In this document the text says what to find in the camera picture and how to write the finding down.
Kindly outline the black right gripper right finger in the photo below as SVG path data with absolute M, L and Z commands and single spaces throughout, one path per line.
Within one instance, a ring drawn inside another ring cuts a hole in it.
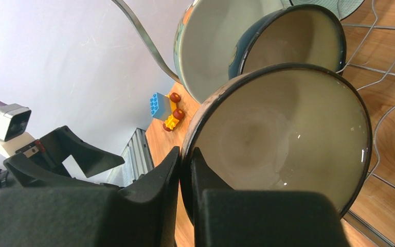
M 340 218 L 322 194 L 234 190 L 191 158 L 196 246 L 348 246 Z

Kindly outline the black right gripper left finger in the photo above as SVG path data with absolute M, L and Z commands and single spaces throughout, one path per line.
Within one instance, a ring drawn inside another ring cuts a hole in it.
M 174 246 L 179 147 L 122 190 L 0 189 L 0 246 Z

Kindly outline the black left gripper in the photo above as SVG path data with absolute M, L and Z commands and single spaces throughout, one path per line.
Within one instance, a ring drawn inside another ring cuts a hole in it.
M 46 157 L 47 171 L 26 155 L 17 153 L 3 161 L 0 189 L 9 187 L 98 187 L 69 178 L 63 162 L 72 156 L 87 178 L 124 164 L 124 159 L 80 139 L 68 126 L 57 128 L 39 139 L 39 150 Z

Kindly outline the pink brown bowl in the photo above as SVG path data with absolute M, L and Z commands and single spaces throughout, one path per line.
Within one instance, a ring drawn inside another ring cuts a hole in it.
M 313 191 L 343 217 L 372 155 L 371 120 L 358 91 L 326 68 L 285 63 L 234 77 L 191 118 L 181 148 L 183 204 L 193 221 L 191 159 L 235 190 Z

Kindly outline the steel two-tier dish rack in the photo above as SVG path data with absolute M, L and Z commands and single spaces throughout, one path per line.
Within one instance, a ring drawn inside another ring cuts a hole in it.
M 344 21 L 345 75 L 365 100 L 374 127 L 367 181 L 345 215 L 354 246 L 395 246 L 395 1 L 364 1 Z

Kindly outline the blue orange toy car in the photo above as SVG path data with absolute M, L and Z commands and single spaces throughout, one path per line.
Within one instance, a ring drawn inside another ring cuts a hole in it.
M 163 129 L 171 132 L 185 118 L 185 112 L 179 108 L 181 101 L 178 93 L 163 95 L 155 93 L 150 98 L 151 116 L 163 122 Z

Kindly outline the dark blue floral bowl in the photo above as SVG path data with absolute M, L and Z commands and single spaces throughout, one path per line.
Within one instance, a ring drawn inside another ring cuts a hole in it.
M 229 79 L 283 63 L 306 63 L 339 72 L 347 43 L 336 15 L 320 5 L 303 4 L 274 11 L 239 38 L 228 67 Z

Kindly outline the small celadon cup left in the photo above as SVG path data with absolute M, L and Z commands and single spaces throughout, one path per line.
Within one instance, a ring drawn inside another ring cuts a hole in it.
M 297 5 L 319 5 L 333 12 L 339 20 L 353 14 L 364 0 L 281 0 L 284 7 Z

